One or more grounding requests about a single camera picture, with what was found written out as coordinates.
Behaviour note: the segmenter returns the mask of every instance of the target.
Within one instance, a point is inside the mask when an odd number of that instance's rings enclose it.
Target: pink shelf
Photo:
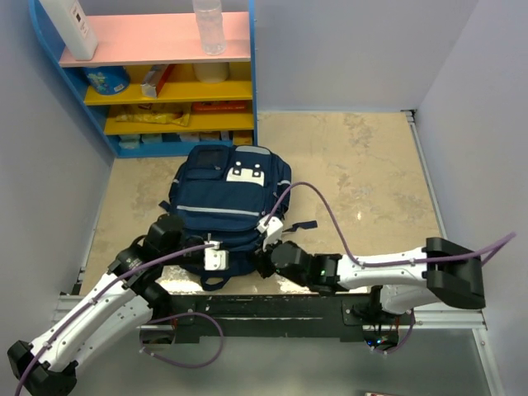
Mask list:
[[[195,14],[89,16],[99,45],[92,60],[77,61],[64,49],[64,68],[127,64],[184,64],[198,62],[248,62],[249,14],[224,12],[227,49],[209,56],[200,45]]]

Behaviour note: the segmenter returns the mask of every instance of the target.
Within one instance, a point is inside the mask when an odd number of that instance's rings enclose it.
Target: reflective strip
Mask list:
[[[224,213],[227,215],[247,215],[247,216],[256,216],[256,217],[261,215],[258,212],[249,212],[247,210],[197,208],[195,206],[184,206],[184,205],[178,205],[176,209],[187,210],[189,212]]]
[[[257,153],[257,154],[264,154],[264,155],[270,155],[270,150],[263,147],[257,147],[257,146],[238,146],[235,151],[244,152],[244,153]]]

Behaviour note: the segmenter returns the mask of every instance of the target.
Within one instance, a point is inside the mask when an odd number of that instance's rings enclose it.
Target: beige table surface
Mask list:
[[[357,255],[401,252],[438,236],[436,216],[411,130],[403,113],[260,113],[259,144],[325,195]],[[117,159],[103,202],[81,295],[105,272],[116,254],[163,213],[158,202],[185,158]],[[286,226],[318,221],[318,228],[288,238],[308,252],[344,249],[318,197],[307,187],[293,190]],[[197,279],[178,267],[159,280],[173,294],[204,293]],[[257,273],[233,278],[217,293],[307,292],[279,276]]]

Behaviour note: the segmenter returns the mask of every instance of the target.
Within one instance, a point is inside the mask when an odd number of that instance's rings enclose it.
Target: bottle label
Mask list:
[[[88,25],[86,15],[84,14],[79,1],[75,0],[73,2],[72,10],[70,15],[75,22],[75,26],[81,31],[82,37],[86,39],[88,32],[90,31],[90,26]]]

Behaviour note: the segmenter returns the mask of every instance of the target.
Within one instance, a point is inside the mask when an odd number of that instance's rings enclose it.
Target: shelf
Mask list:
[[[249,14],[224,12],[227,49],[210,56],[201,48],[195,14],[89,16],[99,45],[92,60],[77,61],[66,48],[63,68],[129,64],[249,62]]]
[[[118,122],[118,106],[110,109],[106,120],[105,134],[171,134],[183,132],[201,132],[207,130],[252,130],[253,113],[251,104],[246,111],[225,113],[192,113],[188,126],[146,124],[138,122]]]
[[[157,144],[141,144],[139,148],[127,150],[119,148],[120,158],[142,158],[142,157],[171,157],[177,155],[187,155],[195,146],[207,144],[222,144],[232,146],[232,141],[215,142],[164,142]]]
[[[229,79],[218,84],[206,84],[195,78],[191,64],[177,64],[163,86],[158,99],[144,97],[141,82],[149,65],[128,66],[130,85],[117,95],[101,95],[93,87],[87,90],[84,103],[89,106],[155,102],[190,101],[251,101],[251,64],[230,64]]]

